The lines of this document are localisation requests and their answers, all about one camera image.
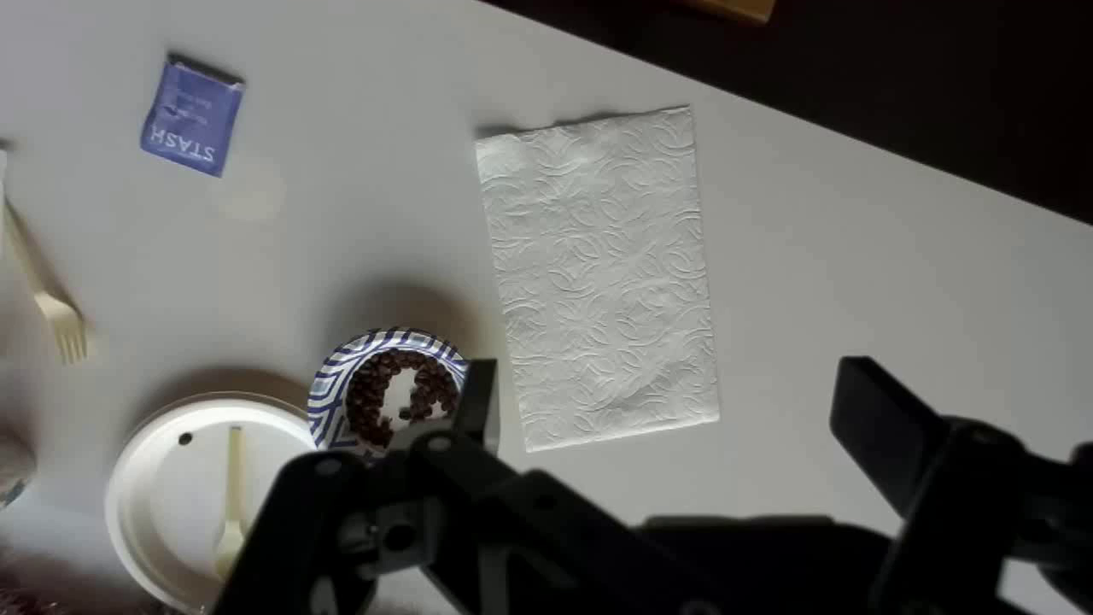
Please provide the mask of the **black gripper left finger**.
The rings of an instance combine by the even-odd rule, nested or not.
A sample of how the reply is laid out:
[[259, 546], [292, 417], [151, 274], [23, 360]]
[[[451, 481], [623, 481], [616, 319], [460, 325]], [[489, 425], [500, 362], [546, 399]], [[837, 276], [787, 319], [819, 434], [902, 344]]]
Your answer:
[[500, 463], [497, 417], [497, 362], [472, 360], [457, 410], [380, 463], [287, 463], [211, 615], [359, 615], [406, 569], [468, 615], [727, 615], [709, 574], [546, 473]]

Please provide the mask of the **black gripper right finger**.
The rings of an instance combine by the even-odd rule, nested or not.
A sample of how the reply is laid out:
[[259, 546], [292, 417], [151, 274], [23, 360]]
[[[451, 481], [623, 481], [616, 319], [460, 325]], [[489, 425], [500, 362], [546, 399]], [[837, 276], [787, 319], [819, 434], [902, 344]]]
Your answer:
[[832, 431], [902, 521], [868, 596], [875, 615], [1025, 615], [1001, 599], [1009, 562], [1093, 615], [1090, 442], [1041, 457], [993, 425], [933, 410], [871, 356], [837, 362]]

